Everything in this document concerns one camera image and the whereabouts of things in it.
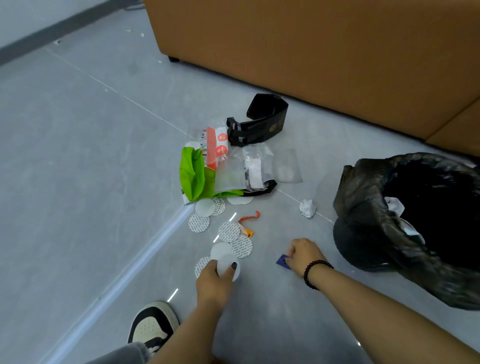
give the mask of brown sofa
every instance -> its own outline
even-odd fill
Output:
[[[144,0],[160,51],[480,156],[479,0]]]

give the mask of gray pant leg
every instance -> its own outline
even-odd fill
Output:
[[[150,353],[142,342],[132,342],[86,364],[146,364]]]

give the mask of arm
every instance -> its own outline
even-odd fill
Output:
[[[295,239],[287,264],[303,277],[308,264],[326,260],[308,239]],[[480,354],[401,303],[323,264],[308,280],[332,303],[376,364],[480,363]]]
[[[224,276],[216,273],[216,260],[211,260],[197,279],[197,308],[149,362],[207,364],[212,360],[212,343],[216,325],[233,289],[237,264]]]

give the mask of shoe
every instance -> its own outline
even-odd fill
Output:
[[[128,336],[128,343],[142,342],[150,355],[153,355],[165,345],[179,326],[179,320],[168,303],[155,301],[137,313]]]

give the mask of gray tile floor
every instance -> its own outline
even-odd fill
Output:
[[[181,211],[178,165],[189,134],[228,116],[242,120],[259,91],[169,63],[144,11],[115,13],[0,68],[0,200],[7,207],[0,216],[0,352],[6,363],[45,358],[102,300]],[[193,267],[209,255],[218,226],[234,212],[255,210],[262,216],[248,225],[255,231],[254,250],[242,260],[235,297],[217,331],[219,356],[233,363],[368,362],[326,299],[274,264],[299,236],[315,240],[337,269],[480,350],[480,313],[449,308],[398,274],[357,271],[333,242],[331,205],[344,164],[435,149],[286,99],[285,128],[270,145],[296,149],[304,182],[280,184],[246,206],[227,204],[202,234],[177,221],[180,226],[65,363],[122,345],[138,309],[176,288],[171,303],[185,319],[195,306]],[[301,216],[303,198],[314,198],[320,215]]]

